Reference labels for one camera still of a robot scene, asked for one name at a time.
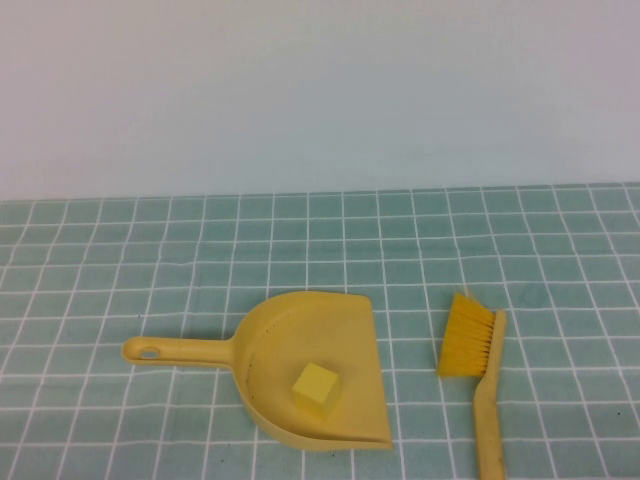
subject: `brush bristles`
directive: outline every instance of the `brush bristles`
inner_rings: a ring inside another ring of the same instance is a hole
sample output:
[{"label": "brush bristles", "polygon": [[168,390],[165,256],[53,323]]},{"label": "brush bristles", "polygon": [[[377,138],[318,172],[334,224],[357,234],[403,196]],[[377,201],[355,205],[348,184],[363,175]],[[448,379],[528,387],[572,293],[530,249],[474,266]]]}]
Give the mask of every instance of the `brush bristles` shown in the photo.
[{"label": "brush bristles", "polygon": [[493,335],[493,312],[456,293],[442,342],[438,375],[482,376],[487,369]]}]

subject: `yellow dustpan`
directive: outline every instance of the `yellow dustpan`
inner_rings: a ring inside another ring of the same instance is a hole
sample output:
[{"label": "yellow dustpan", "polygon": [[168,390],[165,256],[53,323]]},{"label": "yellow dustpan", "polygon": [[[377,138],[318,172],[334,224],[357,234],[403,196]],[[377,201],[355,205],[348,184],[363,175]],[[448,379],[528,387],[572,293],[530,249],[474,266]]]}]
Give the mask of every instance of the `yellow dustpan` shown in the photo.
[{"label": "yellow dustpan", "polygon": [[[253,421],[276,440],[306,450],[391,448],[391,431],[368,298],[324,292],[278,295],[244,318],[229,340],[129,339],[137,365],[230,368]],[[309,363],[338,374],[341,393],[326,417],[294,404]]]}]

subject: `yellow brush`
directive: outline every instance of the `yellow brush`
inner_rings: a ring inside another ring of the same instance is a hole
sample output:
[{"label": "yellow brush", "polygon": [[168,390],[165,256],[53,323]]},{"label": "yellow brush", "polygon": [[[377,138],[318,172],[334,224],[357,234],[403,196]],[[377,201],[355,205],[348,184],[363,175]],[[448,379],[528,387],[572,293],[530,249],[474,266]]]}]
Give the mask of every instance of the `yellow brush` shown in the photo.
[{"label": "yellow brush", "polygon": [[496,405],[506,329],[507,315],[503,310],[494,315],[472,297],[455,294],[442,342],[438,375],[483,377],[473,396],[481,480],[506,478]]}]

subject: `hanging hole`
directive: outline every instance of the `hanging hole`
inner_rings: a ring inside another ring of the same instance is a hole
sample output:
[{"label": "hanging hole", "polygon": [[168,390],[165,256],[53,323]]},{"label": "hanging hole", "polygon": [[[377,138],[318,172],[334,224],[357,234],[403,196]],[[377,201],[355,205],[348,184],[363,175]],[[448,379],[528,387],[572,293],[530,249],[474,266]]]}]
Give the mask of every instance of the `hanging hole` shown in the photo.
[{"label": "hanging hole", "polygon": [[140,358],[143,360],[155,360],[158,358],[158,352],[155,350],[143,350],[140,352]]}]

